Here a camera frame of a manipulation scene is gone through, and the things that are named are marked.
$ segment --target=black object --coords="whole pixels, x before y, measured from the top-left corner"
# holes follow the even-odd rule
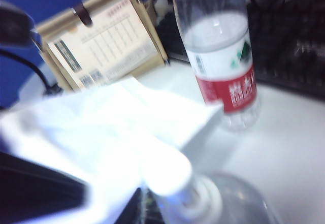
[[[74,14],[79,17],[79,19],[82,21],[82,23],[87,26],[92,26],[92,19],[89,15],[89,12],[87,9],[83,6],[82,3],[77,4],[75,7],[73,7]]]
[[[257,81],[325,99],[325,0],[248,7]],[[170,58],[188,61],[174,13],[156,28]]]
[[[0,152],[0,223],[14,223],[84,203],[85,185]]]
[[[0,0],[0,44],[26,46],[31,44],[31,19],[19,8]]]
[[[32,44],[32,40],[34,40],[34,34],[30,31],[32,27],[33,22],[26,13],[14,5],[0,0],[0,45],[28,46]],[[42,71],[25,58],[4,49],[0,49],[0,56],[7,57],[31,68],[42,80],[46,89],[44,94],[57,94],[62,91],[57,84],[50,86]]]
[[[3,49],[0,49],[0,56],[7,57],[9,59],[17,61],[17,62],[29,67],[40,77],[40,79],[42,80],[42,82],[47,90],[51,88],[51,86],[49,85],[49,82],[47,81],[47,79],[44,76],[44,74],[42,73],[42,71],[36,65],[34,65],[32,62],[26,60],[25,58],[23,58],[19,55],[16,55],[14,53],[11,53],[11,52],[9,52],[7,50],[3,50]]]

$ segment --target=computer keyboard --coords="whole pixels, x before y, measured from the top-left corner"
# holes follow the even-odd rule
[[[325,99],[325,11],[293,1],[277,10],[248,8],[257,81]],[[170,58],[188,61],[175,15],[156,28]]]

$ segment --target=green logo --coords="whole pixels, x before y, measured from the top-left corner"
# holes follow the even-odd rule
[[[242,63],[249,62],[249,59],[251,56],[250,50],[251,50],[250,45],[245,41],[242,52],[237,53],[239,62],[242,62]]]

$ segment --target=red bottle label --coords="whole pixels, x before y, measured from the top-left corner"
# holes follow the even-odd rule
[[[226,81],[207,81],[197,77],[206,104],[222,100],[226,113],[241,110],[256,98],[253,65],[243,76]]]

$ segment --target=barcode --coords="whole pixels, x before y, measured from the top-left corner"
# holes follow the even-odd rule
[[[63,58],[66,60],[72,71],[76,73],[82,70],[75,57],[72,55],[71,51],[68,49],[68,47],[62,40],[59,40],[54,45],[60,52],[60,54],[63,56]]]
[[[80,78],[80,81],[82,82],[82,84],[85,87],[89,87],[89,86],[91,86],[93,84],[92,79],[89,76],[87,76],[87,75],[81,77]]]
[[[196,55],[195,56],[195,59],[197,61],[197,65],[198,65],[198,68],[200,70],[200,73],[205,74],[205,69],[204,69],[204,66],[202,64],[201,57],[199,55]]]
[[[98,82],[104,78],[103,75],[101,74],[101,72],[98,70],[91,72],[90,76],[95,82]]]

